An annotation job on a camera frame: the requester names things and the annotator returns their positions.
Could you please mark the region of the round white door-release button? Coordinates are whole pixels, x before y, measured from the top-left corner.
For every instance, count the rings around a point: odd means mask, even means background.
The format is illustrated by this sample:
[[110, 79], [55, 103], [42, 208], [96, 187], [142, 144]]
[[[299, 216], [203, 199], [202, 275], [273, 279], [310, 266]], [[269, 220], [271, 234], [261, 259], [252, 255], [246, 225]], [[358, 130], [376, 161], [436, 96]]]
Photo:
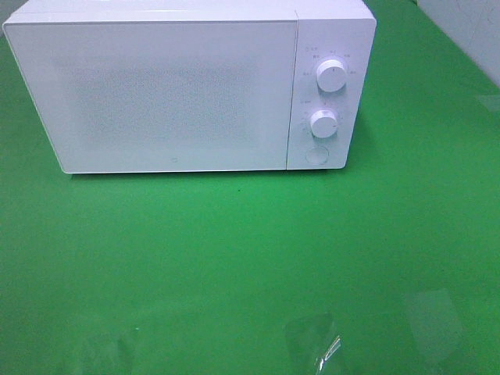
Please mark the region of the round white door-release button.
[[313, 165], [323, 165], [328, 160], [328, 157], [328, 150], [322, 146], [311, 148], [305, 154], [307, 162]]

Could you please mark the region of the white microwave oven body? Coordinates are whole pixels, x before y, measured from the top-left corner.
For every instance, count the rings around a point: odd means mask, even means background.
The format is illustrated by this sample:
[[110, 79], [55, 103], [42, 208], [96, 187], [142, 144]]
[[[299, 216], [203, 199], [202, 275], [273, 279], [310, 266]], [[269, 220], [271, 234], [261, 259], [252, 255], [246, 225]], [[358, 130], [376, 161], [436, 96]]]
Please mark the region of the white microwave oven body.
[[[286, 166], [281, 170], [340, 169], [345, 166], [363, 90], [377, 21], [361, 1], [29, 1], [3, 23], [202, 23], [280, 22], [297, 24], [291, 115]], [[339, 58], [347, 66], [347, 82], [326, 93], [316, 83], [316, 68]], [[309, 125], [316, 111], [337, 115], [337, 133], [314, 137]], [[329, 152], [323, 165], [305, 154], [322, 146]]]

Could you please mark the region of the white microwave door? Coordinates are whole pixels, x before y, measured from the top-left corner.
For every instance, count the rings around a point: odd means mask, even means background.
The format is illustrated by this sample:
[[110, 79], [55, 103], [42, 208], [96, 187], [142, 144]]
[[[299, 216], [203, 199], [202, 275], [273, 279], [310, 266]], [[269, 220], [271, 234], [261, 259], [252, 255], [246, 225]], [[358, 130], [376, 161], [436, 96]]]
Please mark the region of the white microwave door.
[[5, 31], [66, 173], [286, 166], [294, 21]]

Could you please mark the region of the white microwave knob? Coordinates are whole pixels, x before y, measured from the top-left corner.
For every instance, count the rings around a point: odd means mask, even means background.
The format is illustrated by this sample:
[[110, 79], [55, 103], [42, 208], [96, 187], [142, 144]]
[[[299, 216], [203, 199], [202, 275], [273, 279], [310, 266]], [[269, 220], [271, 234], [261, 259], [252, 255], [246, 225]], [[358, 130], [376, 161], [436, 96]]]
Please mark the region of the white microwave knob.
[[347, 66], [339, 58], [323, 60], [316, 68], [316, 83], [321, 91], [333, 93], [347, 82]]
[[329, 109], [316, 111], [310, 117], [309, 125], [315, 138], [330, 138], [338, 130], [337, 115]]

